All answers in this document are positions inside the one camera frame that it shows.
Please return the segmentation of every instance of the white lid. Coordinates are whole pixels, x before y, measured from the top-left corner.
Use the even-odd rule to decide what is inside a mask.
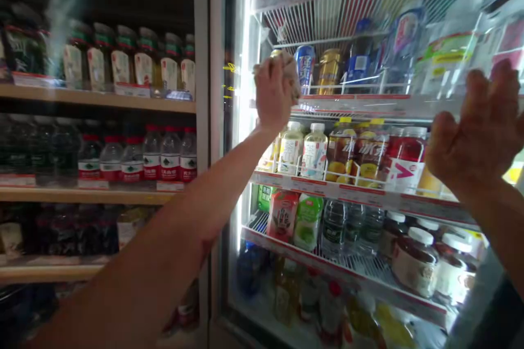
[[[440,225],[438,223],[433,222],[433,221],[428,221],[422,218],[419,218],[416,222],[420,226],[426,229],[429,229],[429,230],[438,230],[440,228]]]
[[[471,244],[466,243],[463,238],[460,238],[456,234],[445,233],[442,237],[442,242],[449,245],[460,252],[471,252]]]
[[[406,220],[406,216],[402,213],[388,211],[386,215],[389,219],[399,222],[400,224]]]
[[[419,243],[423,243],[425,245],[433,244],[433,236],[421,228],[409,228],[408,236],[410,236],[413,240],[416,240]]]

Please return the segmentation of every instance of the drink can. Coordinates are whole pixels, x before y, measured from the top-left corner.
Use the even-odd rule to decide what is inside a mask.
[[[315,49],[311,45],[301,45],[295,52],[296,73],[299,76],[299,83],[302,94],[309,94],[311,76],[315,66]]]
[[[333,86],[338,82],[338,69],[340,62],[340,49],[328,49],[320,59],[320,74],[318,85]],[[321,87],[318,89],[319,95],[334,94],[334,87]]]

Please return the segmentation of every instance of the jar lid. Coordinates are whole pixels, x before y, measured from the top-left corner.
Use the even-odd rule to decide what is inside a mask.
[[[405,222],[406,216],[402,213],[388,211],[387,216],[389,219],[398,222],[399,224]]]
[[[442,242],[460,252],[471,252],[472,249],[471,244],[466,243],[463,238],[451,233],[445,233],[442,237]]]
[[[410,236],[413,240],[416,240],[425,245],[433,244],[433,236],[421,228],[409,228],[408,236]]]
[[[428,221],[422,218],[419,218],[416,222],[420,226],[426,229],[429,229],[429,230],[438,230],[440,228],[440,225],[438,223],[433,222],[433,221]]]

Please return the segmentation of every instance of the glass jar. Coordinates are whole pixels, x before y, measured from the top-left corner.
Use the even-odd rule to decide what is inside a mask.
[[[438,253],[433,236],[420,228],[409,228],[397,239],[391,269],[398,283],[409,292],[430,298],[437,283]]]

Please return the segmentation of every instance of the white bottle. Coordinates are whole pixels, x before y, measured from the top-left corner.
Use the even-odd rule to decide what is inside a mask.
[[[184,139],[180,151],[179,180],[191,182],[197,176],[197,128],[184,127]]]
[[[302,152],[304,136],[300,132],[300,123],[288,122],[288,129],[282,134],[280,153],[278,155],[278,173],[297,174],[299,155]]]
[[[328,150],[328,137],[324,135],[324,124],[311,124],[311,133],[304,138],[302,153],[302,177],[322,180]]]
[[[124,149],[118,136],[106,136],[104,142],[105,147],[100,154],[100,176],[113,188],[120,181],[120,162]]]
[[[178,181],[180,171],[180,150],[182,141],[177,131],[180,127],[168,125],[160,149],[160,178],[162,181]]]

